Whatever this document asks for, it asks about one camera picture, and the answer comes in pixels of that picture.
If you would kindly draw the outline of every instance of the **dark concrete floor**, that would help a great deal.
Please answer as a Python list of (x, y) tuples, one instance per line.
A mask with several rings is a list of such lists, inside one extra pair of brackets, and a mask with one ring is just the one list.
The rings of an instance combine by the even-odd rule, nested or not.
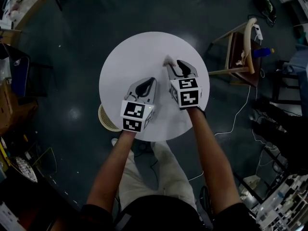
[[(274, 28), (259, 19), (262, 46), (275, 53), (263, 60), (267, 72), (275, 61), (290, 59), (296, 39), (290, 19), (278, 0)], [(48, 97), (39, 98), (39, 109), (30, 126), (42, 148), (51, 146), (58, 172), (49, 178), (51, 185), (75, 208), (86, 201), (92, 182), (112, 145), (112, 133), (98, 120), (99, 76), (105, 59), (126, 38), (147, 31), (174, 34), (204, 55), (209, 43), (258, 14), (252, 0), (70, 0), (60, 12), (54, 0), (47, 0), (26, 25), (18, 48), (34, 62), (50, 64), (54, 70), (45, 81)], [(208, 71), (222, 68), (224, 51), (213, 49), (215, 57), (205, 60)], [(213, 132), (230, 131), (234, 115), (245, 103), (248, 87), (232, 86), (225, 77), (210, 78), (210, 98), (206, 108)], [(261, 79), (259, 95), (271, 96), (271, 83)], [(251, 103), (256, 90), (251, 88), (247, 106), (237, 116), (234, 132), (218, 135), (217, 140), (240, 176), (256, 171), (262, 144), (251, 133)], [(138, 150), (136, 141), (134, 150)], [(192, 130), (168, 141), (171, 150), (189, 179), (202, 172)], [(155, 187), (149, 155), (136, 158), (145, 181)], [(262, 169), (268, 174), (270, 168)], [(202, 177), (191, 181), (199, 196)]]

